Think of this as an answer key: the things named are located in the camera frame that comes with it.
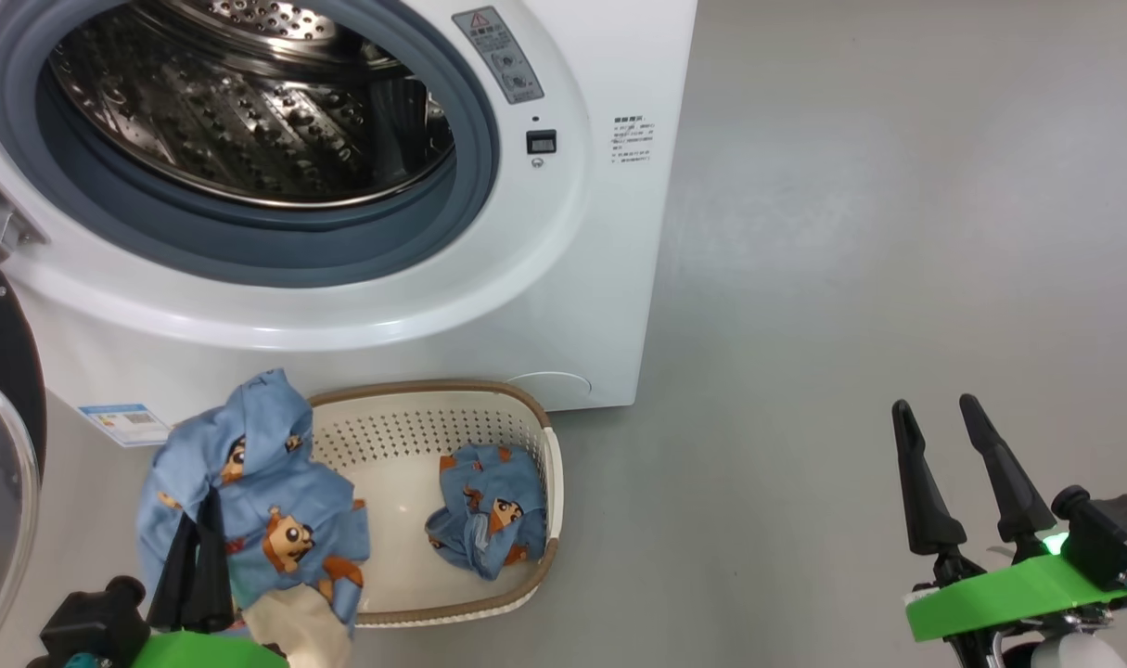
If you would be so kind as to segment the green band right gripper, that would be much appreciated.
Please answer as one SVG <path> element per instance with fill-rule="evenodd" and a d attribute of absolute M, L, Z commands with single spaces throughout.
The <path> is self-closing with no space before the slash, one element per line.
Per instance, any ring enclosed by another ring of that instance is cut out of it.
<path fill-rule="evenodd" d="M 1001 541 L 1026 543 L 1017 565 L 987 571 L 962 555 L 967 540 L 938 490 L 925 439 L 905 399 L 891 406 L 908 549 L 932 555 L 933 580 L 905 598 L 915 642 L 941 641 L 960 667 L 1093 667 L 1119 665 L 1119 654 L 1095 636 L 1127 608 L 1127 570 L 1109 588 L 1095 586 L 1037 533 L 1057 525 L 1017 456 L 983 409 L 960 397 L 962 422 L 987 470 L 1000 513 Z"/>

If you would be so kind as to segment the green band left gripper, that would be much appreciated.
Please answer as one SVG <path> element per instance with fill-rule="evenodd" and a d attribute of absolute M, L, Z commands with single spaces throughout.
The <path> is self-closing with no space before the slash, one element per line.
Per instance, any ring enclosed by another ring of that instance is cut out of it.
<path fill-rule="evenodd" d="M 147 624 L 151 636 L 132 667 L 289 667 L 289 660 L 247 636 L 222 633 L 234 622 L 220 492 L 210 490 L 195 522 L 183 513 L 166 551 Z M 186 626 L 190 602 L 190 631 Z"/>

